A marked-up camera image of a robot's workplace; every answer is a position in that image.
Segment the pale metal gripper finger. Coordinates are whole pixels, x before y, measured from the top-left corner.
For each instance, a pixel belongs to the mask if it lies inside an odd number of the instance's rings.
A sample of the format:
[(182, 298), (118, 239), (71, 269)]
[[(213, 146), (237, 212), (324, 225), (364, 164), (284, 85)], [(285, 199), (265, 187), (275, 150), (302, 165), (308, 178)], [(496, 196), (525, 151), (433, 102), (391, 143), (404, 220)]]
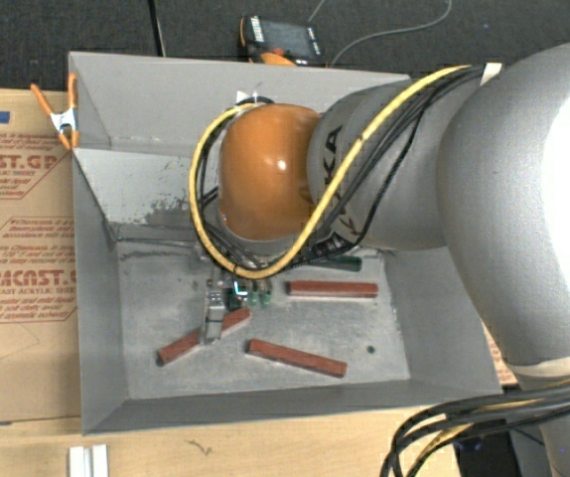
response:
[(218, 341), (222, 333), (224, 319), (224, 301), (222, 293), (210, 290), (206, 295), (205, 316), (201, 329), (201, 343), (213, 344)]

